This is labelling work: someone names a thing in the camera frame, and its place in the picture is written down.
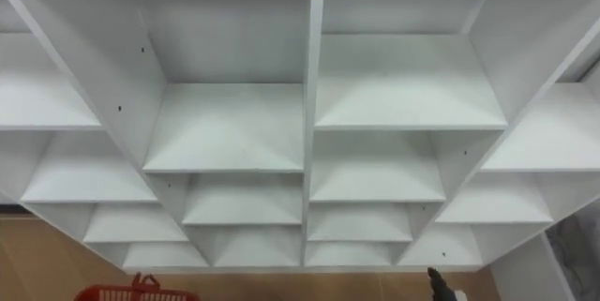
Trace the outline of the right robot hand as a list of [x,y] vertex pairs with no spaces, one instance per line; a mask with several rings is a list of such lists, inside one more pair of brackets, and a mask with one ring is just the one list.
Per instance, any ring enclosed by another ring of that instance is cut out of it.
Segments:
[[462,291],[452,290],[442,274],[435,268],[427,269],[427,276],[432,291],[433,301],[467,301],[467,295]]

